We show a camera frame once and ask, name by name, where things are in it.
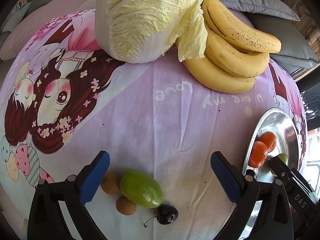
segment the pink bedsheet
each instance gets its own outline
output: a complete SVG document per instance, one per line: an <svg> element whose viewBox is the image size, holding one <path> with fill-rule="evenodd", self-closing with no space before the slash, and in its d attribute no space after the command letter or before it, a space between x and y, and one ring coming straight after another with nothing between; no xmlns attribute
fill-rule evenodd
<svg viewBox="0 0 320 240"><path fill-rule="evenodd" d="M179 211L169 226L154 220L144 228L153 210L138 207L123 216L115 208L119 195L99 188L86 207L112 240L213 239L233 205L211 170L211 153L221 151L240 168L257 121L271 107L284 109L296 125L300 168L308 147L298 88L274 61L251 91L219 93L193 78L175 47L146 64L111 58L95 41L94 10L54 19L36 32L0 97L0 182L26 218L40 177L65 180L100 150L110 153L116 174L136 168L153 176L165 202Z"/></svg>

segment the cherry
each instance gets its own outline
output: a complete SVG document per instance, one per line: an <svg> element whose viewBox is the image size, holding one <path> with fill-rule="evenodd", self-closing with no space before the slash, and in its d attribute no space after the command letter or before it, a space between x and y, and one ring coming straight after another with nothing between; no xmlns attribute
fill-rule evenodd
<svg viewBox="0 0 320 240"><path fill-rule="evenodd" d="M157 208L157 215L150 218L148 221L150 221L153 218L157 218L157 221L159 224L169 225L177 220L178 215L179 215L179 212L175 207L162 204Z"/></svg>

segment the green grape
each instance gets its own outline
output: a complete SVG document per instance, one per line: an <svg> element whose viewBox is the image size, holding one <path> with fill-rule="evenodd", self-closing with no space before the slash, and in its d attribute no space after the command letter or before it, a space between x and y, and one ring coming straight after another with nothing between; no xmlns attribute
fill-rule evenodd
<svg viewBox="0 0 320 240"><path fill-rule="evenodd" d="M287 165L288 156L287 156L286 154L280 153L280 154L277 155L277 156L279 157L279 159L280 159L281 161L283 161L283 163L284 163L285 165Z"/></svg>
<svg viewBox="0 0 320 240"><path fill-rule="evenodd" d="M277 157L279 157L279 159L280 159L281 161L283 161L283 163L284 163L285 165L287 165L288 156L287 156L286 154L280 153L279 155L277 155ZM273 170L271 170L271 173L272 173L273 176L276 176L276 174L274 173Z"/></svg>
<svg viewBox="0 0 320 240"><path fill-rule="evenodd" d="M133 203L156 208L163 201L163 193L158 182L142 171L128 169L119 183L122 194Z"/></svg>

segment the metal plate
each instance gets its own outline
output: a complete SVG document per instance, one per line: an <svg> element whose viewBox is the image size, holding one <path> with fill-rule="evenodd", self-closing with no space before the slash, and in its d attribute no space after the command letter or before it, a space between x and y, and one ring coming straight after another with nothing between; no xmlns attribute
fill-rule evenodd
<svg viewBox="0 0 320 240"><path fill-rule="evenodd" d="M276 177L271 174L268 162L265 162L264 165L257 169L248 166L253 143L257 141L264 132L267 131L273 132L277 138L276 148L268 154L267 160L277 156L280 153L285 153L288 156L288 167L290 169L298 168L299 145L296 128L291 118L284 110L274 107L264 113L264 115L259 120L257 127L254 129L253 135L251 137L248 151L244 160L242 174L245 175L246 170L251 169L254 170L254 172L257 174L257 181L272 183L276 179ZM261 204L262 201L256 202L251 217L247 223L247 231L250 228L252 229L255 220L257 219Z"/></svg>

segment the banana bunch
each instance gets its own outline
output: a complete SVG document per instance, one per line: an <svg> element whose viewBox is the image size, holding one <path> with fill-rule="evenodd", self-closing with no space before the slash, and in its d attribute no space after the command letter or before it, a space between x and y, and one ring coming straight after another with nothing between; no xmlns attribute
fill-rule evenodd
<svg viewBox="0 0 320 240"><path fill-rule="evenodd" d="M255 77L268 66L269 53L281 42L239 20L219 0L204 0L204 25L208 32L204 58L183 61L204 86L222 93L249 91Z"/></svg>

